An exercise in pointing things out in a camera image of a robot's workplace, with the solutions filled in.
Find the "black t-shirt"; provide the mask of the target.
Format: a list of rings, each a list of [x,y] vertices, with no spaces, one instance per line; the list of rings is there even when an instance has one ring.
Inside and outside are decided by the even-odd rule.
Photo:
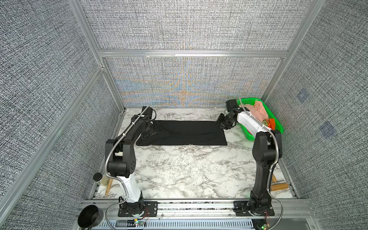
[[[138,146],[227,146],[224,130],[215,121],[154,121],[156,130],[145,131]]]

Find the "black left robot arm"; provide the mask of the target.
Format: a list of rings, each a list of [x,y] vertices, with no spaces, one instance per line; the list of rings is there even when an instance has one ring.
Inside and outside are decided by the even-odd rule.
[[[160,131],[156,117],[152,116],[155,113],[150,106],[144,106],[140,114],[132,117],[122,134],[105,143],[104,173],[117,181],[123,192],[119,208],[124,214],[141,216],[145,212],[143,194],[134,175],[137,165],[134,145],[142,134],[150,136]]]

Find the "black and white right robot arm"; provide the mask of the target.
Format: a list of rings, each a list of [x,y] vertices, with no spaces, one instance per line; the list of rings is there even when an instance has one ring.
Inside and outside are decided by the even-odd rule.
[[[241,124],[255,138],[252,149],[256,161],[255,184],[245,211],[254,216],[264,214],[271,208],[274,199],[271,194],[271,180],[282,156],[281,133],[264,125],[236,99],[226,102],[226,110],[227,113],[221,113],[216,121],[221,128],[228,130]]]

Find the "green plastic basket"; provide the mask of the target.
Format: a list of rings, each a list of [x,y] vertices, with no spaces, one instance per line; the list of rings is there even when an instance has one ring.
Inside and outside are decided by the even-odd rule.
[[[284,128],[279,122],[279,120],[275,117],[275,115],[271,112],[268,106],[258,98],[243,98],[237,99],[237,103],[239,106],[243,104],[246,108],[250,110],[252,115],[254,115],[259,121],[261,121],[267,127],[278,130],[280,133],[284,133]]]

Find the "pink t-shirt in basket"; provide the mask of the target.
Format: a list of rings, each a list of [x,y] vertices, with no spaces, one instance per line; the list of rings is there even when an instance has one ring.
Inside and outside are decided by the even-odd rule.
[[[254,105],[245,104],[244,106],[249,109],[252,115],[260,122],[262,122],[263,119],[269,118],[266,109],[261,101],[255,101]]]

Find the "orange graphic t-shirt in basket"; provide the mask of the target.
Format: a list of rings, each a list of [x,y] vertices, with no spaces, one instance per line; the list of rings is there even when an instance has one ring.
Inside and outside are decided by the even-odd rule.
[[[263,119],[262,124],[270,128],[271,130],[276,130],[276,120],[274,118]]]

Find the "small jar black lid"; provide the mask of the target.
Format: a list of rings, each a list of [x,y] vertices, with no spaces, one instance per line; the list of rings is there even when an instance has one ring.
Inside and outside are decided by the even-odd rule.
[[[109,183],[109,178],[105,174],[99,172],[93,175],[93,180],[101,186],[108,186]]]

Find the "wooden roller near right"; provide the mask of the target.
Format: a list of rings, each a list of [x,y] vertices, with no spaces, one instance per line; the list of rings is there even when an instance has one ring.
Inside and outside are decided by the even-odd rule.
[[[278,180],[276,179],[276,177],[274,175],[272,175],[272,183],[277,183]]]

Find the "wooden roller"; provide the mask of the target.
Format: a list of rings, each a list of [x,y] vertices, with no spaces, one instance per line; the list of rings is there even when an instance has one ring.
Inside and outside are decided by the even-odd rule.
[[[288,188],[289,188],[288,183],[279,183],[279,184],[272,184],[271,185],[271,191],[284,190],[284,189],[288,189]]]
[[[277,183],[278,180],[276,179],[276,177],[274,175],[272,175],[272,183]]]

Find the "wooden roller far right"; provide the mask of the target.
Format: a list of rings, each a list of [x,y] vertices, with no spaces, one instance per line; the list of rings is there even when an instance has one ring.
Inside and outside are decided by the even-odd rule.
[[[271,185],[271,191],[284,190],[284,189],[288,189],[288,188],[289,188],[288,183],[279,183],[279,184],[272,184]]]

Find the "black cup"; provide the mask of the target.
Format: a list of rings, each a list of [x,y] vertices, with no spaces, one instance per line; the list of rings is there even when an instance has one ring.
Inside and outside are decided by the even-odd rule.
[[[78,226],[81,228],[93,228],[102,223],[104,212],[96,205],[85,207],[78,216]]]

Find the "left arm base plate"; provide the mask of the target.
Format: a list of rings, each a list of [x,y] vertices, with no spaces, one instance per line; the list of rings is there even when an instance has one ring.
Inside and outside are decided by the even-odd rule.
[[[118,217],[142,218],[144,216],[156,217],[158,212],[158,202],[144,201],[136,203],[123,203],[119,206]]]

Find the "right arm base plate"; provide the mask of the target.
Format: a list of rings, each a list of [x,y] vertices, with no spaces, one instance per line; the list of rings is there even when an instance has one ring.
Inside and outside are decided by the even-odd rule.
[[[261,204],[249,200],[240,200],[233,202],[233,211],[237,217],[265,217],[266,214],[275,216],[271,203]]]

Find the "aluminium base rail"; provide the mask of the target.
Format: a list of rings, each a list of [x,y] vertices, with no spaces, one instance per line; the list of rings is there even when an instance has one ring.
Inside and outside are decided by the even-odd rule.
[[[117,200],[84,200],[78,211],[95,205],[102,211],[108,207],[109,222],[102,221],[97,230],[321,230],[322,226],[306,199],[272,201],[263,214],[252,216],[241,208],[244,199],[150,199],[151,214],[133,223],[133,218],[121,217]]]

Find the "aluminium frame of enclosure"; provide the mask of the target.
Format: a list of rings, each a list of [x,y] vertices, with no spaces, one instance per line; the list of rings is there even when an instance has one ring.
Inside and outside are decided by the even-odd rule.
[[[278,57],[290,61],[324,1],[313,1],[287,50],[101,50],[80,1],[1,2],[1,222],[46,160],[96,81],[124,102],[106,57]]]

